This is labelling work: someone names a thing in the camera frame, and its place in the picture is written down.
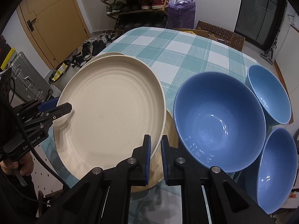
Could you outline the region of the person left hand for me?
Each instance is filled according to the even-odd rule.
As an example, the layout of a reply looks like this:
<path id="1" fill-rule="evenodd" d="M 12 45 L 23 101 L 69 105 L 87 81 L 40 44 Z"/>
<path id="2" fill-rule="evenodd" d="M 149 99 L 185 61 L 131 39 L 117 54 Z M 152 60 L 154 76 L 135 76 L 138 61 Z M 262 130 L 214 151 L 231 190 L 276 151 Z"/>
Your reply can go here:
<path id="1" fill-rule="evenodd" d="M 19 161 L 12 162 L 9 159 L 6 159 L 1 162 L 1 168 L 3 172 L 7 175 L 11 175 L 13 173 L 13 169 L 18 169 L 20 167 L 20 175 L 29 176 L 33 172 L 34 168 L 34 162 L 32 155 L 30 153 L 27 153 L 24 155 Z"/>

